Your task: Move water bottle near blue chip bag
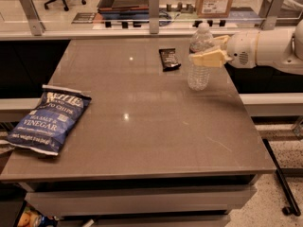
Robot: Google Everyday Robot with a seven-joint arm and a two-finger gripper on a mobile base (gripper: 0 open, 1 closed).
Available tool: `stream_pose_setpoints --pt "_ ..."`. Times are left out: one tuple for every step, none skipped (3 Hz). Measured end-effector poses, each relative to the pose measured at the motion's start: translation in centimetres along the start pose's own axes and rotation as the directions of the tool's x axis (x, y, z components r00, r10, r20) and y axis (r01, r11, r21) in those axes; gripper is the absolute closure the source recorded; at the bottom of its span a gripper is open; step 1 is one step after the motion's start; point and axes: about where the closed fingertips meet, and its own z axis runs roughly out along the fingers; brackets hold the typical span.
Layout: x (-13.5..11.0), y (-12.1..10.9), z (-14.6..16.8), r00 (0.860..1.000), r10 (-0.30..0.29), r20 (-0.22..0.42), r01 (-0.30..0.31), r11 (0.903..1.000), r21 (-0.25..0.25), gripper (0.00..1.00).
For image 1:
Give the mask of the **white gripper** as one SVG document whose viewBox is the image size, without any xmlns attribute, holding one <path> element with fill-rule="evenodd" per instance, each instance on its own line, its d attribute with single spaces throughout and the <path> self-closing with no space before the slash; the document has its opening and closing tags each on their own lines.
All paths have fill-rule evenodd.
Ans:
<svg viewBox="0 0 303 227">
<path fill-rule="evenodd" d="M 257 31 L 239 32 L 231 38 L 228 35 L 214 37 L 213 42 L 218 46 L 190 54 L 188 58 L 196 66 L 221 68 L 229 61 L 235 68 L 251 69 L 256 66 L 257 40 Z M 226 45 L 227 52 L 220 48 Z"/>
</svg>

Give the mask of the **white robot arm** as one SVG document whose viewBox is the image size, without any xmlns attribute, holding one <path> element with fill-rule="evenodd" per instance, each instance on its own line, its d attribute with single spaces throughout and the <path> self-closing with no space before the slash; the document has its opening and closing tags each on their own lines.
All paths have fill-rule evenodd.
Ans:
<svg viewBox="0 0 303 227">
<path fill-rule="evenodd" d="M 214 39 L 215 46 L 206 52 L 191 54 L 196 66 L 252 69 L 269 66 L 290 74 L 303 74 L 302 23 L 296 27 L 274 30 L 246 30 Z"/>
</svg>

